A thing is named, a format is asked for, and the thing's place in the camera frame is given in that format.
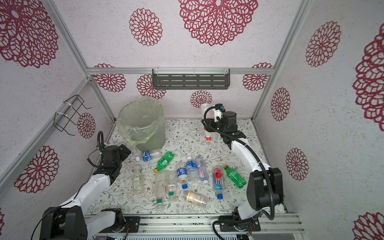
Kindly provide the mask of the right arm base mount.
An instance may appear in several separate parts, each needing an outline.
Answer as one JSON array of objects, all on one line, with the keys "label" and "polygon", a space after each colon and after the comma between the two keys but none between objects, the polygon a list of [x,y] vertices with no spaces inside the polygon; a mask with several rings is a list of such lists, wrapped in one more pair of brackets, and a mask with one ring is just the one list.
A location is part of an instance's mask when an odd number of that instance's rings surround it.
[{"label": "right arm base mount", "polygon": [[220,216],[219,223],[221,232],[259,232],[261,226],[259,219],[234,220],[232,216]]}]

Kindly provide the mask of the clear bottle green red cap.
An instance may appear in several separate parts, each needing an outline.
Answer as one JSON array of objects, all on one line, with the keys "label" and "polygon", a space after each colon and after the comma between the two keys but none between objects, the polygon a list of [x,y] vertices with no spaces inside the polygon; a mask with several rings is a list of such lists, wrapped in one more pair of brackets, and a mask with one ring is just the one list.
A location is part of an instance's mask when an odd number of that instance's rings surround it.
[{"label": "clear bottle green red cap", "polygon": [[155,177],[155,197],[156,197],[156,210],[164,210],[164,198],[166,196],[166,177],[165,170],[156,173]]}]

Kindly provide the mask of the clear bottle pale label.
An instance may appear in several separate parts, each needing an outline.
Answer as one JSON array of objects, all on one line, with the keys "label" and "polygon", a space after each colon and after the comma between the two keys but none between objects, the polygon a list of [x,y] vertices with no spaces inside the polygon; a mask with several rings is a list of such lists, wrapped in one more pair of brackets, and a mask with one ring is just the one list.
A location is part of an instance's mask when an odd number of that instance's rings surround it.
[{"label": "clear bottle pale label", "polygon": [[132,187],[135,194],[141,194],[143,191],[143,178],[141,173],[141,166],[134,167]]}]

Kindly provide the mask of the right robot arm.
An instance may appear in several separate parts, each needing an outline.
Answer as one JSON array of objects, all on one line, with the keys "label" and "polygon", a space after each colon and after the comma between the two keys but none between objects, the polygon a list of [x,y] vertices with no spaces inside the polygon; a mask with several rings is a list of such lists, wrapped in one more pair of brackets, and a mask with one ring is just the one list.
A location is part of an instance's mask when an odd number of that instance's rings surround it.
[{"label": "right robot arm", "polygon": [[274,220],[275,206],[284,201],[280,169],[272,168],[259,158],[246,135],[238,130],[237,114],[226,111],[222,104],[208,107],[203,113],[202,124],[207,132],[221,136],[249,172],[247,200],[234,210],[237,219],[245,221],[265,215],[270,221]]}]

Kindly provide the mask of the clear bottle blue label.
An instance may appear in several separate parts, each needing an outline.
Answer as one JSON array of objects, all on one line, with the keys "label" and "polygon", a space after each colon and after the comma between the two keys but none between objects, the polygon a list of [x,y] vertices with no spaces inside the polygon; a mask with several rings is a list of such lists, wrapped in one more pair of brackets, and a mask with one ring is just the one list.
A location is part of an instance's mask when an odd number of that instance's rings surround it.
[{"label": "clear bottle blue label", "polygon": [[142,152],[136,157],[137,162],[148,162],[154,159],[158,159],[162,157],[162,150],[156,149],[152,151]]}]

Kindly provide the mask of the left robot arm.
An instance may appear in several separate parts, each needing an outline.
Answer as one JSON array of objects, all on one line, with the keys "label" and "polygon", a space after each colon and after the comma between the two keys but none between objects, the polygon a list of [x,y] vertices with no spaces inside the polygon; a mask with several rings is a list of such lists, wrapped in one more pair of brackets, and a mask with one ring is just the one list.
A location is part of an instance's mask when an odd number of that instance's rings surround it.
[{"label": "left robot arm", "polygon": [[120,208],[104,209],[96,216],[86,218],[86,210],[120,174],[122,162],[131,154],[125,146],[101,147],[101,162],[92,177],[68,200],[58,207],[48,208],[40,220],[41,240],[87,240],[109,230],[124,232],[128,224]]}]

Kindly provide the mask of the blue bottle red label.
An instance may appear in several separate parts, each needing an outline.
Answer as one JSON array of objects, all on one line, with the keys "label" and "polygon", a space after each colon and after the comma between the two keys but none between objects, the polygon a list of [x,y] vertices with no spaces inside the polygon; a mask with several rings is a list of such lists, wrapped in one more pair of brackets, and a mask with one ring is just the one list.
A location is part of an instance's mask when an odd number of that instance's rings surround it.
[{"label": "blue bottle red label", "polygon": [[218,200],[222,200],[224,198],[223,196],[223,192],[225,190],[224,171],[221,167],[213,168],[213,190]]}]

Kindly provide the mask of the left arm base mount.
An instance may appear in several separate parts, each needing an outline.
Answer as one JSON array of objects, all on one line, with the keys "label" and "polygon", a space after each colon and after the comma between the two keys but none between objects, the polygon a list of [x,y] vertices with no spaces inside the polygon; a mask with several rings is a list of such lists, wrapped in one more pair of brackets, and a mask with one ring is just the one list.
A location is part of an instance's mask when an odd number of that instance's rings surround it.
[{"label": "left arm base mount", "polygon": [[141,217],[124,216],[121,223],[114,224],[100,232],[100,234],[126,234],[137,233],[139,231]]}]

